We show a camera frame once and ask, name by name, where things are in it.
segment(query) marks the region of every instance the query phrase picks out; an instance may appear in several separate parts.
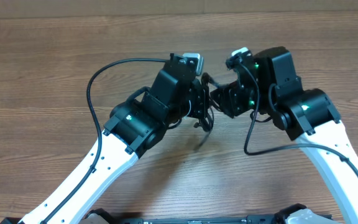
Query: green light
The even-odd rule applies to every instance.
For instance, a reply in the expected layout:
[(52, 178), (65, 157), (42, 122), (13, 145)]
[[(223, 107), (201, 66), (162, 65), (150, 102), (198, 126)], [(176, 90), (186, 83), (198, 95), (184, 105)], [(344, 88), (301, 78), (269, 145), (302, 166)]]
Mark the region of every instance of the green light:
[(309, 106), (308, 106), (308, 105), (302, 105), (301, 107), (302, 107), (303, 110), (309, 109)]

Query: wooden surface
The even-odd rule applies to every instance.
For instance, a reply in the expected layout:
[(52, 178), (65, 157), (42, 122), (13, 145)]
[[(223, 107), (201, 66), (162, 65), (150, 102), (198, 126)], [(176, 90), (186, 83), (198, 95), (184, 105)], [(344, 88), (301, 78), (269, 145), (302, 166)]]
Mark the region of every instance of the wooden surface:
[(0, 19), (358, 10), (358, 0), (0, 0)]
[[(321, 88), (342, 114), (358, 154), (358, 12), (208, 14), (0, 20), (0, 221), (21, 217), (46, 199), (96, 140), (86, 107), (89, 78), (130, 57), (199, 52), (204, 70), (229, 82), (231, 51), (283, 45), (305, 88)], [(101, 123), (114, 105), (151, 85), (162, 65), (132, 63), (95, 81)], [(94, 207), (146, 218), (238, 217), (303, 203), (341, 220), (335, 201), (299, 151), (246, 157), (250, 119), (216, 113), (203, 138), (192, 119), (164, 139), (107, 189)], [(272, 123), (258, 124), (250, 150), (289, 143)]]

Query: robotic arm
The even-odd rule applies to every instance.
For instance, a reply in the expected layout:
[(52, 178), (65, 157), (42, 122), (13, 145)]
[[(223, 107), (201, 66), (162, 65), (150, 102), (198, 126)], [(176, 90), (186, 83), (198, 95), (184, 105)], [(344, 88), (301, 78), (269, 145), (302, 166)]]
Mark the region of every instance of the robotic arm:
[[(209, 134), (213, 128), (210, 106), (231, 118), (254, 110), (244, 152), (256, 156), (301, 148), (323, 177), (346, 223), (358, 223), (358, 157), (328, 96), (319, 89), (303, 90), (287, 49), (277, 47), (256, 55), (247, 48), (233, 52), (226, 66), (237, 73), (238, 79), (228, 85), (216, 83), (207, 73), (201, 76), (201, 81), (196, 78), (203, 68), (199, 54), (171, 54), (163, 62), (165, 65), (152, 87), (141, 88), (112, 110), (103, 134), (83, 161), (20, 223), (78, 223), (107, 187), (156, 145), (168, 129), (177, 127), (183, 117), (196, 118), (195, 127), (201, 126)], [(209, 83), (216, 87), (210, 94)], [(141, 93), (143, 98), (137, 101)], [(265, 121), (272, 119), (276, 127), (285, 130), (298, 144), (249, 152), (247, 144), (252, 128), (255, 122), (264, 122), (256, 119), (258, 113), (268, 114), (270, 118)], [(282, 210), (274, 220), (332, 222), (305, 207)]]

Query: wooden table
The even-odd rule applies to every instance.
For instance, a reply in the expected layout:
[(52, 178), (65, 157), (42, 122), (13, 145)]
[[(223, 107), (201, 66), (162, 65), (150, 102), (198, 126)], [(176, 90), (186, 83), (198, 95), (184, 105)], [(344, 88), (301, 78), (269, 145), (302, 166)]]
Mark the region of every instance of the wooden table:
[[(292, 52), (305, 88), (331, 97), (358, 154), (358, 11), (0, 20), (0, 221), (43, 202), (94, 144), (85, 89), (97, 69), (122, 58), (199, 52), (204, 71), (224, 83), (235, 79), (224, 66), (231, 51), (278, 45)], [(132, 63), (104, 72), (92, 91), (100, 122), (151, 85), (161, 67)], [(204, 133), (193, 123), (169, 131), (94, 208), (145, 218), (239, 217), (299, 202), (342, 219), (299, 150), (244, 155), (248, 113), (217, 114), (199, 151)], [(250, 150), (286, 143), (272, 123), (258, 124)]]

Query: beige wall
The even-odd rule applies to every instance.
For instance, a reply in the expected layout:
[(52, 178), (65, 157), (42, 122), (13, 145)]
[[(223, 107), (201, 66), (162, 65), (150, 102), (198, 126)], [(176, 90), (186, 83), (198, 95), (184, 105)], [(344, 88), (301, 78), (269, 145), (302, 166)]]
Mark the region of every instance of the beige wall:
[(0, 19), (358, 10), (358, 0), (0, 0)]

